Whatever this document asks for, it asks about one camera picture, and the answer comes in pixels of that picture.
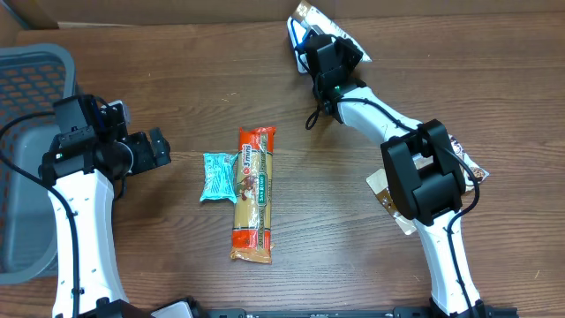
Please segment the teal wet wipes packet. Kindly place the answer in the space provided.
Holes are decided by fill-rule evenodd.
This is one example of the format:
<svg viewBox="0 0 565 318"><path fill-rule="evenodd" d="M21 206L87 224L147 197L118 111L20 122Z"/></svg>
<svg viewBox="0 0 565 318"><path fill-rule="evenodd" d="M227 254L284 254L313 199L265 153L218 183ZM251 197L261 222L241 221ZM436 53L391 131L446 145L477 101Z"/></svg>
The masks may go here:
<svg viewBox="0 0 565 318"><path fill-rule="evenodd" d="M202 201L228 200L237 202L234 186L236 155L228 153L204 153L204 187Z"/></svg>

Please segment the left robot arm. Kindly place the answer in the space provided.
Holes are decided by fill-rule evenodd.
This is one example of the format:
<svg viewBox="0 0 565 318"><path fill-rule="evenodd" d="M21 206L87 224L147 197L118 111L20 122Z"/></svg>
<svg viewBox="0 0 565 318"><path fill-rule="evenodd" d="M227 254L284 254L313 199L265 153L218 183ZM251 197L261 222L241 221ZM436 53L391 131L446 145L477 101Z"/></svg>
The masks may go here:
<svg viewBox="0 0 565 318"><path fill-rule="evenodd" d="M40 166L56 220L55 317L122 317L135 311L117 269L112 227L116 182L171 162L158 128L129 133L126 106L95 95L53 105L60 133Z"/></svg>

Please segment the orange spaghetti packet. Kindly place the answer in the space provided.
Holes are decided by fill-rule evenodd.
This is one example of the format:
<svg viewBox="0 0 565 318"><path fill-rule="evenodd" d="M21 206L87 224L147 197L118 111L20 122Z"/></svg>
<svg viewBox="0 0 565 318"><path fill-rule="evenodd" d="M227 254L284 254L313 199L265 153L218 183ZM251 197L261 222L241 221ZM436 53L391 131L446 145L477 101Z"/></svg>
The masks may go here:
<svg viewBox="0 0 565 318"><path fill-rule="evenodd" d="M271 209L276 128L239 132L235 174L235 213L230 258L272 262Z"/></svg>

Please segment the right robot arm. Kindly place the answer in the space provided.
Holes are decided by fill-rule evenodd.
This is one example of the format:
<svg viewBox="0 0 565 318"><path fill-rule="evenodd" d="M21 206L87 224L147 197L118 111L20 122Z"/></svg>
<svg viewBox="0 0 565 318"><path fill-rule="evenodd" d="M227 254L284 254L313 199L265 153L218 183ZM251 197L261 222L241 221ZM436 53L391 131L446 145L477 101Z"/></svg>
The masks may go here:
<svg viewBox="0 0 565 318"><path fill-rule="evenodd" d="M436 317L483 317L485 305L472 282L461 233L462 203L471 168L459 157L443 123L403 116L353 77L362 53L350 39L307 35L297 47L313 78L318 109L380 147L388 190L397 211L416 227L432 278Z"/></svg>

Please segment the beige brown snack pouch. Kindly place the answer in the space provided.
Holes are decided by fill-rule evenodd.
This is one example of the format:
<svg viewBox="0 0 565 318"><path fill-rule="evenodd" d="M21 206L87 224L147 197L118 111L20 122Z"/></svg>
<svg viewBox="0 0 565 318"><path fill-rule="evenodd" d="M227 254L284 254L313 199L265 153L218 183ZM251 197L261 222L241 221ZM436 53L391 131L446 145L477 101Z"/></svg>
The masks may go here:
<svg viewBox="0 0 565 318"><path fill-rule="evenodd" d="M469 167L471 173L466 172L464 168L461 168L463 176L466 181L465 193L469 193L473 190L472 178L474 177L479 184L481 184L488 176L489 172L481 168L475 162L473 162L467 152L464 150L462 144L453 136L449 135L451 146L455 154L464 161L464 163ZM398 211L393 199L391 197L388 181L386 177L386 172L384 169L379 169L375 171L372 175L366 178L366 183L369 185L373 194L375 195L377 201L381 206L389 213L389 215L395 220L401 231L405 235L411 235L417 231L416 226L411 220L408 220Z"/></svg>

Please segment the white tube with gold cap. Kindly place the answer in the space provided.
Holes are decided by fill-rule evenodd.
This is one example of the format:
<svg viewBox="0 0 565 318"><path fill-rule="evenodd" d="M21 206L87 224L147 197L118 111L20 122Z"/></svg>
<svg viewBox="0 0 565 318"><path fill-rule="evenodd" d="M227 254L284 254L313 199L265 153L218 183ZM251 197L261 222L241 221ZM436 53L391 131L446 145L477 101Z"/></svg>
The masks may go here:
<svg viewBox="0 0 565 318"><path fill-rule="evenodd" d="M316 26L323 34L332 34L344 39L352 40L362 52L361 61L371 63L372 59L362 46L347 32L341 29L331 18L322 13L317 7L302 0L287 20L287 28L291 37L292 46L296 47L305 38L306 30Z"/></svg>

